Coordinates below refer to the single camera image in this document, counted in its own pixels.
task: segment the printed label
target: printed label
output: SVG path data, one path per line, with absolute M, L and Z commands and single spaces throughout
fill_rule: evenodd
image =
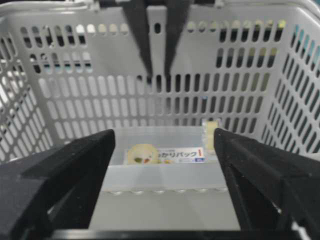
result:
M 159 164 L 204 163 L 203 147 L 171 147 L 157 148 Z M 124 153 L 124 163 L 127 163 L 128 149 Z

